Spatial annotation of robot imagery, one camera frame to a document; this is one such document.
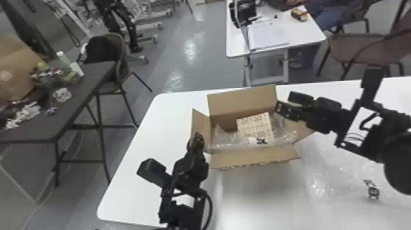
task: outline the table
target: table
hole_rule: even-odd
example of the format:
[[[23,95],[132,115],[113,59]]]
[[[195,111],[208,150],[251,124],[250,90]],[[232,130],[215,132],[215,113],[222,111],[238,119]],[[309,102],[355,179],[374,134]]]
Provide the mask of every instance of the table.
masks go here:
[[[40,113],[35,118],[26,121],[20,127],[0,133],[0,144],[54,144],[56,164],[53,171],[56,173],[56,187],[59,186],[59,173],[61,163],[101,163],[105,170],[105,145],[103,141],[103,128],[101,122],[100,97],[98,90],[102,84],[114,73],[114,62],[100,62],[83,65],[84,76],[79,84],[68,87],[72,93],[70,100],[59,103],[58,112],[54,116]],[[91,98],[96,96],[98,121],[94,125],[75,125],[74,121],[82,110],[88,107]],[[59,153],[58,140],[69,129],[97,129],[99,130],[100,144],[102,145],[102,160],[64,160],[65,152]]]
[[[299,46],[305,46],[310,44],[319,43],[325,40],[325,35],[318,27],[317,23],[308,15],[306,22],[300,22],[291,17],[290,11],[281,12],[268,5],[257,7],[257,16],[263,17],[262,19],[272,19],[281,23],[284,29],[284,34],[289,43],[287,45],[275,46],[266,49],[261,49],[250,53],[243,34],[240,29],[237,29],[231,21],[229,4],[227,1],[227,14],[226,14],[226,55],[228,58],[244,58],[244,71],[243,78],[247,86],[257,84],[267,84],[275,81],[282,81],[288,83],[289,81],[289,69],[288,69],[288,49],[296,48]],[[304,6],[298,7],[299,9],[306,11]],[[258,57],[264,55],[283,54],[283,75],[255,78],[252,77],[253,66],[251,63],[251,57]]]
[[[387,108],[410,114],[410,84],[411,77],[386,78],[376,101]],[[140,163],[154,158],[171,173],[174,162],[185,153],[191,131],[191,110],[194,108],[208,114],[207,94],[230,90],[235,89],[156,96],[100,202],[97,209],[99,219],[160,226],[157,213],[161,189],[136,175]],[[290,91],[329,97],[341,102],[344,108],[350,108],[361,93],[359,80],[335,81],[278,86],[278,98],[286,100]],[[315,133],[297,143],[295,148],[301,156],[317,150],[335,152],[333,138],[335,135]],[[346,157],[348,162],[362,159],[354,154],[346,154]],[[209,229],[266,229],[268,226],[270,229],[313,230],[409,228],[410,197],[399,195],[384,185],[380,201],[372,202],[366,197],[365,184],[361,184],[363,187],[359,190],[363,196],[353,193],[349,193],[350,196],[313,195],[307,183],[310,175],[304,159],[227,171],[211,169],[208,179],[202,184],[215,206]],[[381,171],[376,171],[374,179],[378,186],[385,181]],[[182,198],[179,202],[192,204],[190,198]]]

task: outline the black table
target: black table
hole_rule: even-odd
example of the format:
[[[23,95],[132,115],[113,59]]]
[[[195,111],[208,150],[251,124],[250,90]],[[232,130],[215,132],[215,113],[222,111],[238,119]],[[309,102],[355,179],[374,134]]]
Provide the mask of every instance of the black table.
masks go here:
[[[103,125],[100,105],[100,94],[98,90],[114,74],[115,62],[100,62],[95,64],[83,65],[85,73],[79,84],[68,87],[72,93],[70,100],[64,103],[57,103],[57,114],[46,116],[42,111],[35,118],[23,122],[20,127],[0,133],[0,144],[41,144],[53,143],[55,153],[55,166],[53,171],[56,173],[56,187],[59,186],[60,164],[61,163],[101,163],[104,166],[107,181],[110,181],[107,162],[105,157],[105,143],[103,136],[104,128],[122,128],[124,125]],[[97,118],[94,117],[88,104],[93,96],[97,101]],[[93,125],[74,124],[84,108],[87,108],[93,118]],[[64,160],[65,152],[59,154],[58,141],[67,130],[90,130],[99,131],[100,144],[102,148],[101,160]]]

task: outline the wheel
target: wheel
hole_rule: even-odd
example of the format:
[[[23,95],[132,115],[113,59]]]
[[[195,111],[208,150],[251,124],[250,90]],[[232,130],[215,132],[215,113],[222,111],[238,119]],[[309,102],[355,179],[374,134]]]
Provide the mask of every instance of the wheel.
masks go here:
[[[157,35],[153,35],[153,43],[154,44],[158,43],[158,36]]]

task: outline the plastic bag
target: plastic bag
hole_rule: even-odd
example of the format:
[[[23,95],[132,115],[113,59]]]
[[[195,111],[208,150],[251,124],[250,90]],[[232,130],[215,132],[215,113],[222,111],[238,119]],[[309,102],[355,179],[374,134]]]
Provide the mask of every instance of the plastic bag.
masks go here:
[[[272,138],[245,136],[239,132],[226,132],[219,125],[214,128],[213,140],[209,146],[211,154],[220,154],[236,150],[255,149],[260,147],[283,146],[293,144],[297,131],[285,129],[284,118],[273,113],[270,115]]]

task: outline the person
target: person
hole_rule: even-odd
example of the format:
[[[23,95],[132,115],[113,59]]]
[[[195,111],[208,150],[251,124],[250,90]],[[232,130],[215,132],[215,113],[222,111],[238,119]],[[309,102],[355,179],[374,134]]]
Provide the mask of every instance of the person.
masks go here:
[[[352,19],[356,7],[362,7],[363,0],[287,0],[287,4],[304,4],[308,13],[314,18],[321,30],[327,31],[338,24]],[[292,69],[310,68],[320,48],[320,44],[290,50]]]

